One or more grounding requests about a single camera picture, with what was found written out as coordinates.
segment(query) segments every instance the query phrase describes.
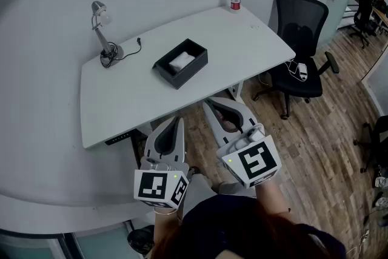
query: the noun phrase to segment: chair armrest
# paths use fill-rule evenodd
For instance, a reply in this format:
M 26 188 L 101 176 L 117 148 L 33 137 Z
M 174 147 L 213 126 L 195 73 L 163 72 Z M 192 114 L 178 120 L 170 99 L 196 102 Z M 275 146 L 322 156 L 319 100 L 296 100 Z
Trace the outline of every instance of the chair armrest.
M 325 52 L 325 54 L 327 57 L 327 62 L 324 63 L 321 68 L 319 68 L 318 74 L 322 75 L 325 72 L 325 70 L 328 69 L 329 67 L 332 68 L 333 73 L 339 73 L 340 69 L 338 68 L 338 64 L 335 61 L 334 56 L 329 52 Z

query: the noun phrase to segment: desk leg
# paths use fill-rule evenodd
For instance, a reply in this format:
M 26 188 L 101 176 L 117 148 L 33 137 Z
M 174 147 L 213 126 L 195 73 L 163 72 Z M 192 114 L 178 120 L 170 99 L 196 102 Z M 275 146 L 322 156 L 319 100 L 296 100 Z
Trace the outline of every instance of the desk leg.
M 152 133 L 152 127 L 151 127 L 150 122 L 145 123 L 142 126 L 137 127 L 137 129 L 146 136 L 150 136 Z
M 243 99 L 240 96 L 241 90 L 243 89 L 243 87 L 242 87 L 243 83 L 244 83 L 244 81 L 241 81 L 238 84 L 235 84 L 234 86 L 229 87 L 228 91 L 230 92 L 230 94 L 232 95 L 232 97 L 234 98 L 235 101 L 245 105 Z

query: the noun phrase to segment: dark shirt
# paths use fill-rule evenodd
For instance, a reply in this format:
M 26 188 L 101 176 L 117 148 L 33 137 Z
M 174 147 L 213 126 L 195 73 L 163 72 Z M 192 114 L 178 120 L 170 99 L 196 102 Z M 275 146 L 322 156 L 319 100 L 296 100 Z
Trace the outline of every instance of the dark shirt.
M 236 195 L 215 195 L 203 202 L 200 202 L 183 218 L 183 224 L 196 223 L 201 221 L 204 217 L 216 213 L 233 212 L 234 210 L 241 209 L 246 205 L 251 205 L 253 198 L 241 197 Z M 322 242 L 323 246 L 327 249 L 334 251 L 338 254 L 339 258 L 346 259 L 346 250 L 344 245 L 330 234 L 315 229 L 312 226 L 306 224 L 296 224 L 303 232 L 309 235 L 314 235 Z M 192 232 L 196 238 L 196 244 L 203 250 L 200 251 L 201 258 L 214 259 L 222 251 L 228 249 L 233 251 L 233 246 L 228 245 L 227 242 L 227 229 L 214 228 L 213 226 L 202 227 L 200 232 Z

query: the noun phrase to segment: wooden floor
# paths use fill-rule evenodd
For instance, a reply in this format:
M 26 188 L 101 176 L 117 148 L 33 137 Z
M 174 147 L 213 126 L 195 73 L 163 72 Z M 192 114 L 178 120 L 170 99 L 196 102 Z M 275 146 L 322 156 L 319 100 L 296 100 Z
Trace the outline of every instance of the wooden floor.
M 374 125 L 376 121 L 376 108 L 360 81 L 380 56 L 388 36 L 370 38 L 370 46 L 363 50 L 358 38 L 349 37 L 350 32 L 338 31 L 330 44 L 317 51 L 318 67 L 326 61 L 324 51 L 329 51 L 340 73 L 334 75 L 329 69 L 321 76 L 323 96 L 312 98 L 310 104 L 291 98 L 287 121 L 279 117 L 284 110 L 282 93 L 263 95 L 257 102 L 251 100 L 257 91 L 266 88 L 257 77 L 244 83 L 241 97 L 275 141 L 283 163 L 279 185 L 294 217 L 337 237 L 348 250 L 357 246 L 349 258 L 355 251 L 354 258 L 377 258 L 386 245 L 388 229 L 377 226 L 384 212 L 371 215 L 363 228 L 377 190 L 371 186 L 372 170 L 360 173 L 365 152 L 353 145 L 353 139 L 361 137 L 363 123 Z M 261 80 L 270 81 L 270 77 L 261 75 Z M 178 114 L 184 117 L 186 126 L 187 162 L 200 167 L 214 184 L 235 182 L 216 160 L 218 147 L 202 103 L 181 109 Z M 370 234 L 358 256 L 360 236 L 366 229 Z

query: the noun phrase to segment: lamp base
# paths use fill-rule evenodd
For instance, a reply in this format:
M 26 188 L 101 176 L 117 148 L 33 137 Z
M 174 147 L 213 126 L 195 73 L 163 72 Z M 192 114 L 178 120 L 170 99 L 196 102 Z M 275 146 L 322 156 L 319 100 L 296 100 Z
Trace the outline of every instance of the lamp base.
M 123 58 L 123 56 L 124 56 L 124 50 L 122 49 L 122 47 L 120 46 L 120 45 L 118 45 L 117 46 L 117 55 L 116 55 L 116 58 L 118 58 L 118 59 L 121 59 L 121 58 Z M 107 65 L 109 65 L 109 63 L 110 63 L 110 59 L 109 58 L 101 58 L 101 62 L 102 62 L 102 64 L 104 65 L 104 66 L 107 66 Z M 115 64 L 117 64 L 119 61 L 117 61 L 117 60 L 113 60 L 113 62 L 111 63 L 111 65 L 109 66 L 109 67 L 111 67 L 111 66 L 113 66 L 113 65 L 115 65 Z

